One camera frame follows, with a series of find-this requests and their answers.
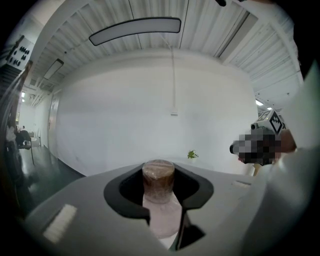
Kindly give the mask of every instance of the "dark floor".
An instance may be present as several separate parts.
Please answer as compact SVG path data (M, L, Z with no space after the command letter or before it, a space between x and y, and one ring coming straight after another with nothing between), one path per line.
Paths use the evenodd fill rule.
M19 151L25 179L22 186L17 188L16 194L25 215L69 183L83 177L57 160L44 146L32 148L34 165L31 150Z

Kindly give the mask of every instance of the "blurred object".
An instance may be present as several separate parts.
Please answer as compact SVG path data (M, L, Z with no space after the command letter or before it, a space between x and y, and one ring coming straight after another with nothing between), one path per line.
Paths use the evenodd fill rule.
M245 164L272 164L280 157L277 153L282 152L282 147L285 146L280 134L285 131L284 138L287 138L290 133L284 129L285 123L281 121L277 112L274 109L267 110L251 124L250 134L241 134L239 140L231 144L230 152L238 155L239 160Z
M258 163L263 166L273 163L280 147L280 136L268 128L260 127L251 130L250 134L240 134L239 140L231 144L230 152L238 155L244 164Z

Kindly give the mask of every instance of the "white wall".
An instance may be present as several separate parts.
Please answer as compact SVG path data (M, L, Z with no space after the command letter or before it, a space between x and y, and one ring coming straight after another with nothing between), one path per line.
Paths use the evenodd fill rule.
M21 30L21 34L24 35L33 44L36 43L43 26L37 23L34 19L28 17L25 19L24 27Z
M45 97L39 105L35 107L35 132L41 137L41 145L48 147L48 120L52 96Z
M38 0L30 9L29 13L44 26L64 1L65 0Z
M25 126L25 129L30 132L35 132L35 108L26 104L19 103L17 112L19 112L19 128L22 129Z
M178 116L171 116L168 50L108 57L65 78L57 112L58 157L86 176L196 150L212 170L243 174L229 152L258 117L249 77L208 56L175 50Z

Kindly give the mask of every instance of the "chair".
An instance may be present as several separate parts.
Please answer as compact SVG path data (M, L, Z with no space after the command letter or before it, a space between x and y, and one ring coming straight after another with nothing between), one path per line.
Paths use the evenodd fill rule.
M31 137L30 137L29 133L28 133L26 130L20 131L20 134L21 134L22 137L23 137L23 141L25 141L25 142L30 142L30 145L28 145L28 144L18 145L18 149L24 149L24 150L29 150L29 149L31 149L32 163L33 163L33 165L35 165L35 162L34 162L34 154L33 154L33 152L32 152Z

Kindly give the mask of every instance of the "ceiling beam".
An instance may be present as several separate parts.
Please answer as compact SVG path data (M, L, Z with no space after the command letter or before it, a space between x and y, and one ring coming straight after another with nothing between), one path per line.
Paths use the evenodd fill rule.
M299 79L299 85L301 87L304 84L304 80L300 71L300 63L299 63L298 57L296 56L294 46L292 42L290 42L287 34L285 33L281 25L277 21L275 21L276 19L275 14L279 12L281 7L279 7L276 4L266 4L266 3L256 2L256 1L243 1L243 2L239 2L238 0L232 0L232 1L237 5L241 6L242 8L245 8L248 12L250 12L254 16L256 16L259 19L259 21L261 20L263 23L267 23L267 22L270 23L272 28L275 30L275 32L281 39L283 45L285 46L293 62L293 66L295 68L295 71Z
M39 37L37 38L33 47L30 60L33 61L34 65L32 65L32 68L26 78L27 82L31 81L31 76L38 62L38 59L54 33L63 25L67 18L69 18L77 10L88 4L90 1L91 0L64 1L49 18L49 20L41 30L41 33L39 34Z
M250 14L242 26L239 28L233 39L225 50L221 53L220 59L223 65L227 65L240 50L250 41L250 39L259 31L263 23L254 15Z
M265 86L265 87L263 87L263 88L261 88L261 89L259 89L259 90L255 90L254 93L255 93L255 94L260 93L260 92L268 89L269 87L276 86L277 84L280 84L280 85L281 85L281 84L287 83L288 81L296 78L296 75L297 75L297 74L294 73L294 74L292 74L292 75L290 75L290 76L288 76L288 77L286 77L286 78L284 78L284 79L281 79L281 80L279 80L279 81L277 81L277 82L271 83L271 84L269 84L269 85L267 85L267 86Z
M189 7L189 0L184 3L184 8L183 8L183 18L182 18L182 21L181 21L181 28L180 28L180 31L182 31L182 33L180 33L180 36L179 36L179 49L181 48L181 43L182 43L182 39L183 39L183 36L184 36L184 31L185 31L185 24L186 24L186 19L187 19L187 14L188 14L188 7Z

